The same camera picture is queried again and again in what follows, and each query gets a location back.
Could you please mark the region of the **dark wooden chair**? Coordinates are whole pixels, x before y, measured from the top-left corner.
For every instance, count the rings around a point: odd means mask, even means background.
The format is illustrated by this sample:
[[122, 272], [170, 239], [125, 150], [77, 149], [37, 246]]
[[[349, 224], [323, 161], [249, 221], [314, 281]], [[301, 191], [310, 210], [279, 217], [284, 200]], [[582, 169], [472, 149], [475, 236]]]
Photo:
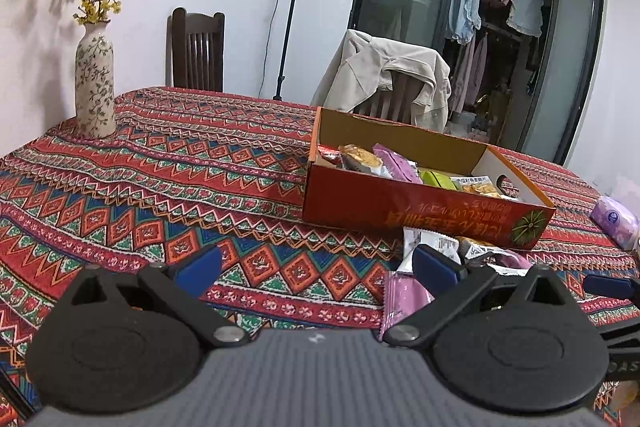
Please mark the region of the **dark wooden chair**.
[[177, 88], [224, 91], [224, 13], [171, 13], [172, 84]]

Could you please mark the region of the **yellow cracker packet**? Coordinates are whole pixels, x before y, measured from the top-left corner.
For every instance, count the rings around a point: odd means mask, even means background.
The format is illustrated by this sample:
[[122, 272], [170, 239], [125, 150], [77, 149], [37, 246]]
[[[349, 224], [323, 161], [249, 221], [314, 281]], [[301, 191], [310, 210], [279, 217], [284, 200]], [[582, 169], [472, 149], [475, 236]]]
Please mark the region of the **yellow cracker packet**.
[[468, 269], [489, 267], [500, 275], [524, 277], [533, 266], [520, 254], [467, 237], [459, 237], [459, 256]]

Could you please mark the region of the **red cardboard box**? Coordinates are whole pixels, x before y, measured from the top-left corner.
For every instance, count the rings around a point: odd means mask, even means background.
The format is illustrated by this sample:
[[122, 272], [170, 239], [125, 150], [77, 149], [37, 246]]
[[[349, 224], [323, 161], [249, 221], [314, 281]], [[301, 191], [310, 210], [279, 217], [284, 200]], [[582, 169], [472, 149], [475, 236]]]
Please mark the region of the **red cardboard box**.
[[[321, 147], [372, 150], [376, 144], [447, 176], [508, 181], [516, 195], [491, 197], [397, 181], [338, 167], [320, 154]], [[323, 107], [314, 117], [303, 205], [308, 223], [378, 233], [420, 228], [530, 249], [554, 213], [553, 202], [497, 147]]]

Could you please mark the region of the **red snack packets in box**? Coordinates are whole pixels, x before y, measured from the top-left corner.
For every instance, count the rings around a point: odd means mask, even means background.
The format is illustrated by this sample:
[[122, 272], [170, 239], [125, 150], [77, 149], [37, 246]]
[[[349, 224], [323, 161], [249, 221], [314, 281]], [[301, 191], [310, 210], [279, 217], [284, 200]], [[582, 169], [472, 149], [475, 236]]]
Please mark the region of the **red snack packets in box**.
[[342, 154], [336, 148], [319, 144], [317, 146], [317, 153], [324, 161], [327, 161], [329, 164], [333, 165], [334, 167], [340, 168], [340, 169], [344, 168]]

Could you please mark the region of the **floral ceramic vase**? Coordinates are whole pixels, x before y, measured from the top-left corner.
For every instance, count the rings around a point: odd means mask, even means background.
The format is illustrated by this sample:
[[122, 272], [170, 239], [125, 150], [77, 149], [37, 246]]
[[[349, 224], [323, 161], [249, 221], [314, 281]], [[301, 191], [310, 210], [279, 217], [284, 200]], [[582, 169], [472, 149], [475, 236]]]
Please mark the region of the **floral ceramic vase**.
[[104, 139], [116, 130], [113, 43], [107, 22], [85, 24], [75, 53], [76, 130], [83, 138]]

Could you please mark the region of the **green snack packet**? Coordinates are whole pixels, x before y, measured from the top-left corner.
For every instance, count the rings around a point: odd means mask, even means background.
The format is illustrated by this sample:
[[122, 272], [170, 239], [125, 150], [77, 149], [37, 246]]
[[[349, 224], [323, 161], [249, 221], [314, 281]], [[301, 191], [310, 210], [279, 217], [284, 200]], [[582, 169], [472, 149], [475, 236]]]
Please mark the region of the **green snack packet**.
[[457, 191], [456, 184], [454, 184], [454, 181], [451, 180], [450, 176], [441, 172], [426, 168], [419, 168], [419, 176], [425, 185]]

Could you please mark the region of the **purple tissue pack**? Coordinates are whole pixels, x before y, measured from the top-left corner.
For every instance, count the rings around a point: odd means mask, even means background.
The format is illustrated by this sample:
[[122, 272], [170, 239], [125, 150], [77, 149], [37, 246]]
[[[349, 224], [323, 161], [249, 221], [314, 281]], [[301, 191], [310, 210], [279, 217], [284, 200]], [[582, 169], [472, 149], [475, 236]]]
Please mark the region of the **purple tissue pack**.
[[590, 213], [592, 221], [623, 251], [633, 251], [639, 240], [638, 218], [616, 199], [602, 195]]

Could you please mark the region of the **pink packet in box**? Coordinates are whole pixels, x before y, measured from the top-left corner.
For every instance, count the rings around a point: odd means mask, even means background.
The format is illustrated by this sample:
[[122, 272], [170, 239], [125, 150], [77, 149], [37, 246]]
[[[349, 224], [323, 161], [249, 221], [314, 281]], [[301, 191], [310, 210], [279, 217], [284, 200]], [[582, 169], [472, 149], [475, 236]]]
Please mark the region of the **pink packet in box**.
[[381, 144], [375, 144], [373, 154], [382, 161], [383, 166], [394, 180], [414, 184], [423, 183], [415, 162]]

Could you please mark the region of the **gold cracker packet in box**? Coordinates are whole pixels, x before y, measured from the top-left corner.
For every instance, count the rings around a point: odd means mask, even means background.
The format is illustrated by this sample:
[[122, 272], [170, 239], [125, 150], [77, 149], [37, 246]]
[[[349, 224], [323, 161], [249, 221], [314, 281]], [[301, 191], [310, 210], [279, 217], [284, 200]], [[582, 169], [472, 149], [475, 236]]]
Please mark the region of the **gold cracker packet in box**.
[[503, 194], [489, 176], [452, 176], [450, 178], [456, 189], [461, 192], [514, 200], [514, 197]]

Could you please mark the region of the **beige jacket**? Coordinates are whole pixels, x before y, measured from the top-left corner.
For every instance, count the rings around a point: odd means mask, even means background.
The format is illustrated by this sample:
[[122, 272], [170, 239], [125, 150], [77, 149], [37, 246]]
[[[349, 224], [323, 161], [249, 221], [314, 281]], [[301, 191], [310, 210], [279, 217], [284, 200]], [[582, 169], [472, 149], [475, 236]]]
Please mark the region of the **beige jacket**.
[[445, 130], [451, 96], [450, 66], [434, 49], [349, 29], [338, 46], [311, 104], [350, 112], [376, 92], [392, 91], [394, 74], [419, 83], [411, 100], [410, 122]]

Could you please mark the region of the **hanging clothes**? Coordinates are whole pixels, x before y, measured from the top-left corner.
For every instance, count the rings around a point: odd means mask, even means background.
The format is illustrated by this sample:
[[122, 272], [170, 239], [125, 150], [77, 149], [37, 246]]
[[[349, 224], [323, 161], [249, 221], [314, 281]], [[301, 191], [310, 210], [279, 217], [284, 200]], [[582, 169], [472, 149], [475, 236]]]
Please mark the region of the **hanging clothes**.
[[450, 0], [445, 37], [456, 47], [449, 112], [475, 103], [485, 76], [488, 39], [542, 35], [544, 0]]

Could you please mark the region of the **wooden chair under jacket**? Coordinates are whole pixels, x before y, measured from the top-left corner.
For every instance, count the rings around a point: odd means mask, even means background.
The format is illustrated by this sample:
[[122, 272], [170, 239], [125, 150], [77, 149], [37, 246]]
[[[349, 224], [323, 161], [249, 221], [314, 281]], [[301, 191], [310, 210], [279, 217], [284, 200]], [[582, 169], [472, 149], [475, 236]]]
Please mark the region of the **wooden chair under jacket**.
[[411, 124], [411, 107], [420, 94], [423, 82], [401, 72], [392, 72], [392, 89], [378, 89], [366, 101], [356, 106], [352, 113], [378, 118], [398, 124]]

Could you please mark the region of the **pink snack packet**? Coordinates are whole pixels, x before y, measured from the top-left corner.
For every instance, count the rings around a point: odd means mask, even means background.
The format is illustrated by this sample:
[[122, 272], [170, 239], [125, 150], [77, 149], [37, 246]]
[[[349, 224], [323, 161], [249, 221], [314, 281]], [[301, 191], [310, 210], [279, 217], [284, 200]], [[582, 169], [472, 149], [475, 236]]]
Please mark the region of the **pink snack packet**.
[[384, 275], [383, 314], [378, 339], [390, 327], [434, 301], [434, 297], [414, 277], [396, 272]]

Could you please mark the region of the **white crumpled snack packet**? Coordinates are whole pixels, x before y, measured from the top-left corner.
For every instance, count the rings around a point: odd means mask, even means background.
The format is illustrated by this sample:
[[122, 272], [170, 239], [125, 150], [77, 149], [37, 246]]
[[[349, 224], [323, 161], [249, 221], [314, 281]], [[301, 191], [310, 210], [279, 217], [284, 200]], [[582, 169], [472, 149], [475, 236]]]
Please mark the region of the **white crumpled snack packet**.
[[419, 245], [430, 246], [449, 260], [457, 262], [458, 265], [461, 263], [459, 241], [457, 239], [433, 231], [404, 228], [404, 248], [402, 248], [404, 257], [402, 257], [402, 261], [396, 270], [397, 273], [405, 275], [413, 273], [412, 254]]

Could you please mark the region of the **red patterned tablecloth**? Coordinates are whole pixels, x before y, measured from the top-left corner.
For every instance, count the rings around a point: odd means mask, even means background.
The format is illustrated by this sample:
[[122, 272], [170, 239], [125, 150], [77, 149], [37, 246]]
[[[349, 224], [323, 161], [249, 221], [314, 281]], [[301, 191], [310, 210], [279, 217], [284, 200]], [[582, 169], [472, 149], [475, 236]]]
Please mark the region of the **red patterned tablecloth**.
[[[303, 218], [318, 109], [174, 88], [122, 95], [117, 127], [66, 122], [1, 161], [1, 330], [26, 352], [33, 426], [595, 426], [639, 376], [639, 323], [590, 321], [555, 250], [498, 274], [424, 347], [378, 339], [386, 233]], [[247, 332], [205, 348], [139, 285], [150, 263], [221, 250], [200, 300]]]

